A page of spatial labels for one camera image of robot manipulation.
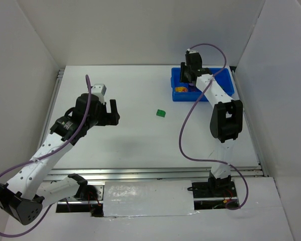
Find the small green lego brick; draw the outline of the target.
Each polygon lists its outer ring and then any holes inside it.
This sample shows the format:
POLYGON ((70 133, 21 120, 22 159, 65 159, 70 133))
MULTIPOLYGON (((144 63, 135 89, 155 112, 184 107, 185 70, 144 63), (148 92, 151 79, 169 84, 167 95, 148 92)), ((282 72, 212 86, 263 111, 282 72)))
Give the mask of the small green lego brick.
POLYGON ((158 109, 156 112, 156 115, 159 117, 165 117, 166 116, 166 112, 164 110, 158 109))

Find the yellow butterfly lego brick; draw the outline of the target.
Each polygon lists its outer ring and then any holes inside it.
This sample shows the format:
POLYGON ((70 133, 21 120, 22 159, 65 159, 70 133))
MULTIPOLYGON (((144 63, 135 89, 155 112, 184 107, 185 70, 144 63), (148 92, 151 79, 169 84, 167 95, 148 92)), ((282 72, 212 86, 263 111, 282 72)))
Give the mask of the yellow butterfly lego brick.
POLYGON ((188 92, 187 87, 179 86, 175 88, 175 92, 188 92))

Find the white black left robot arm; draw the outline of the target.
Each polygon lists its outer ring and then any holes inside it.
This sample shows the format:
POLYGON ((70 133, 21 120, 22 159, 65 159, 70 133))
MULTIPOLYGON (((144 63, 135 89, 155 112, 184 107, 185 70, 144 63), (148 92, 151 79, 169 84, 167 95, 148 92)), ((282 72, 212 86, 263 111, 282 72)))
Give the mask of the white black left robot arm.
POLYGON ((46 140, 13 178, 0 183, 0 208, 22 225, 32 223, 43 208, 66 197, 81 199, 88 181, 78 174, 43 186, 42 182, 57 162, 94 126, 116 126, 120 115, 116 100, 110 100, 111 111, 100 101, 100 95, 84 93, 75 106, 58 118, 46 140))

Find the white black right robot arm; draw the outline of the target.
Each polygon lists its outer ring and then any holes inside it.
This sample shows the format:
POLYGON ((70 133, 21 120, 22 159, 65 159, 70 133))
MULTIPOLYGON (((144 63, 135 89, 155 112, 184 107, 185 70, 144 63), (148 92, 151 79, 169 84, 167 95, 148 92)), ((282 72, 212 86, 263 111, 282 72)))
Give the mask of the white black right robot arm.
POLYGON ((228 189, 234 143, 243 129, 243 104, 222 89, 210 69, 203 68, 197 51, 187 49, 185 62, 181 63, 180 82, 193 84, 213 108, 210 132, 216 139, 217 161, 212 164, 208 186, 211 192, 228 189))

